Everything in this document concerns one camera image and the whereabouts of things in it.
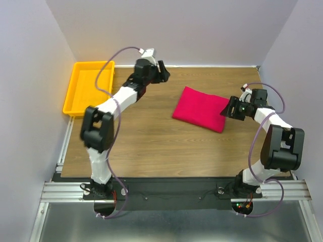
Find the red cloth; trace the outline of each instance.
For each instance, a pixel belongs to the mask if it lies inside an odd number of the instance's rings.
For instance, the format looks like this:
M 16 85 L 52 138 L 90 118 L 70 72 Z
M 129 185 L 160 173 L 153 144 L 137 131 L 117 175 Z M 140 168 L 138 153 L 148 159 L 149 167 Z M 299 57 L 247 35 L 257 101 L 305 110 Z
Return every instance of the red cloth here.
M 185 87 L 175 108 L 173 118 L 222 133 L 226 117 L 220 112 L 229 100 Z

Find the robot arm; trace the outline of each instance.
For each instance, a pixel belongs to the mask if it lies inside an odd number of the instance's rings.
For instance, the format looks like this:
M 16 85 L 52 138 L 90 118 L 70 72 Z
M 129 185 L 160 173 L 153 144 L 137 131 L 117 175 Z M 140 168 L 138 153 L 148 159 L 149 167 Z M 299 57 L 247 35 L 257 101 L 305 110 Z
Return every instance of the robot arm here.
M 111 172 L 106 163 L 106 154 L 114 140 L 114 120 L 118 117 L 117 104 L 120 112 L 137 102 L 146 92 L 150 83 L 166 82 L 170 76 L 163 61 L 154 58 L 154 49 L 147 49 L 136 61 L 132 73 L 119 91 L 106 102 L 97 107 L 87 107 L 81 128 L 81 140 L 87 147 L 92 168 L 92 183 L 104 193 Z
M 284 122 L 275 110 L 267 105 L 265 89 L 242 88 L 242 90 L 240 98 L 235 96 L 230 98 L 221 115 L 239 120 L 249 116 L 259 124 L 271 115 L 262 125 L 267 135 L 260 159 L 252 165 L 255 175 L 261 180 L 266 180 L 281 171 L 297 170 L 302 157 L 304 131 Z M 237 189 L 244 187 L 252 190 L 253 186 L 260 185 L 249 168 L 236 176 L 235 183 Z

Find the wooden tabletop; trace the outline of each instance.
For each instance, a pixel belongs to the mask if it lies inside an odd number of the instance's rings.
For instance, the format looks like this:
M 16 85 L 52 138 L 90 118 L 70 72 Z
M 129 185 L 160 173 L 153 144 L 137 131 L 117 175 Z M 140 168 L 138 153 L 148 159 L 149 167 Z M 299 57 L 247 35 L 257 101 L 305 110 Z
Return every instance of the wooden tabletop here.
M 116 69 L 114 92 L 132 71 Z M 251 118 L 227 118 L 219 134 L 171 117 L 185 86 L 226 98 L 240 96 L 244 83 L 260 81 L 256 68 L 169 68 L 169 72 L 167 83 L 149 85 L 146 94 L 122 113 L 110 155 L 114 172 L 123 177 L 235 176 L 245 169 L 258 128 Z M 81 124 L 82 119 L 75 119 L 62 177 L 91 176 L 89 156 L 79 138 Z M 259 159 L 264 137 L 262 132 L 253 162 Z

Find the yellow tray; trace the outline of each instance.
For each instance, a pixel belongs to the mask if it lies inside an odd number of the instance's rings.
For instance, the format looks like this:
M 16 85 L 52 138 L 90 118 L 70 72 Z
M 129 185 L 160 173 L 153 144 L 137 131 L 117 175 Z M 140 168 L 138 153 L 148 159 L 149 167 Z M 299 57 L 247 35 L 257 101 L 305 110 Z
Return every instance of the yellow tray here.
M 95 88 L 95 78 L 106 62 L 76 62 L 67 90 L 63 113 L 69 116 L 83 116 L 88 106 L 97 106 L 109 96 Z M 111 93 L 115 62 L 111 61 L 101 73 L 98 86 Z

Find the white wall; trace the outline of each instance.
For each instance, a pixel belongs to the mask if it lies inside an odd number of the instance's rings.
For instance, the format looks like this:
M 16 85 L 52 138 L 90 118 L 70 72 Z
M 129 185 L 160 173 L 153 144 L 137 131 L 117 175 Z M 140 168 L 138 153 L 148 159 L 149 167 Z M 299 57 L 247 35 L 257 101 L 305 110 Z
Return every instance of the white wall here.
M 285 98 L 283 118 L 305 130 L 302 164 L 323 231 L 323 2 L 299 0 L 260 68 L 261 80 L 277 87 Z M 280 101 L 270 93 L 271 105 Z
M 166 65 L 260 65 L 297 0 L 46 0 L 79 61 L 154 47 Z M 116 58 L 133 65 L 135 51 Z
M 43 0 L 0 1 L 0 237 L 29 241 L 67 120 L 74 56 Z

